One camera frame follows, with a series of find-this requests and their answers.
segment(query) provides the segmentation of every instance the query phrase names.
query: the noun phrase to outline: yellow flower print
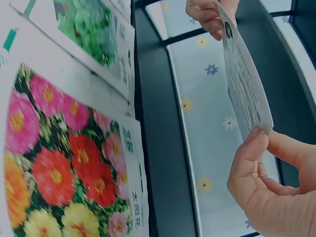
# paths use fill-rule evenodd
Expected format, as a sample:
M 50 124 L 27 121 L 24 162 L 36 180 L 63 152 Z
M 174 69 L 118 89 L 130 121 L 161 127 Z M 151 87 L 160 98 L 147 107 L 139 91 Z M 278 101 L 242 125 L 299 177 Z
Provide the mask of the yellow flower print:
M 99 222 L 85 205 L 70 203 L 65 208 L 61 221 L 64 224 L 64 237 L 99 237 Z
M 161 8 L 162 8 L 162 10 L 166 10 L 166 9 L 168 9 L 170 7 L 170 4 L 169 3 L 162 3 L 161 4 Z
M 198 181 L 198 189 L 201 192 L 201 194 L 204 194 L 205 192 L 210 192 L 213 188 L 213 183 L 210 181 L 206 176 L 203 179 L 200 179 Z
M 200 37 L 198 38 L 197 40 L 197 45 L 199 47 L 204 47 L 204 46 L 207 46 L 209 43 L 209 37 Z
M 57 220 L 45 209 L 31 212 L 24 231 L 26 237 L 62 237 Z
M 182 108 L 184 112 L 189 112 L 192 108 L 193 104 L 188 100 L 188 99 L 184 99 L 182 101 Z

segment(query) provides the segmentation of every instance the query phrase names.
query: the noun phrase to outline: green plant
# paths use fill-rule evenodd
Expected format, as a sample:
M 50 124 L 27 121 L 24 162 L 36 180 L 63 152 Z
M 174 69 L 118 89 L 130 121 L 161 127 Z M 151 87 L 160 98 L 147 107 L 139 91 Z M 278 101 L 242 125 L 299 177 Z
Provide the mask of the green plant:
M 62 4 L 58 29 L 102 65 L 115 61 L 115 23 L 109 8 L 100 0 L 54 0 Z

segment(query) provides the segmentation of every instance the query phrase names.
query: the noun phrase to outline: flower seed packet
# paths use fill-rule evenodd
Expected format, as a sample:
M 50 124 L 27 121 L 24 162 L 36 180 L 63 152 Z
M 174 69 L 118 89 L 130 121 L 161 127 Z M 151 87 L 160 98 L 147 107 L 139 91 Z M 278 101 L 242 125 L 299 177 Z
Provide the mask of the flower seed packet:
M 11 0 L 69 54 L 134 100 L 134 28 L 109 0 Z
M 139 122 L 95 99 L 89 73 L 12 15 L 0 9 L 1 234 L 148 237 Z
M 243 140 L 250 131 L 259 126 L 269 133 L 273 120 L 266 94 L 251 55 L 241 35 L 217 3 L 223 22 L 223 45 L 228 94 L 231 99 Z
M 130 23 L 131 1 L 130 0 L 111 0 L 113 5 L 120 11 L 123 17 Z

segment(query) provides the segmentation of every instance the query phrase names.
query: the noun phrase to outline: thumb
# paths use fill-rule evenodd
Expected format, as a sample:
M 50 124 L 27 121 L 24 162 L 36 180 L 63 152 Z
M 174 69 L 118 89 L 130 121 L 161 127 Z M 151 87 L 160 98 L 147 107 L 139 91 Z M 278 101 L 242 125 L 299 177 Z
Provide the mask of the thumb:
M 220 0 L 220 3 L 228 13 L 229 17 L 235 22 L 235 14 L 238 8 L 239 0 Z

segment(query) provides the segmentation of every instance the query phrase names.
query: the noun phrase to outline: blue flower print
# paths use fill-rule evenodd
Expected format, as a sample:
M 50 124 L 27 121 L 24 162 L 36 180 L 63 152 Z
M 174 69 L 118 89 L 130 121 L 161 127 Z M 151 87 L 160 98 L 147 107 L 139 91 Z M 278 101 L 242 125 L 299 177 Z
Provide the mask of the blue flower print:
M 209 74 L 214 75 L 215 73 L 218 72 L 218 67 L 216 67 L 215 64 L 213 64 L 213 65 L 210 65 L 210 64 L 209 64 L 208 67 L 205 68 L 205 70 L 207 71 L 207 72 L 206 72 L 207 75 L 209 75 Z

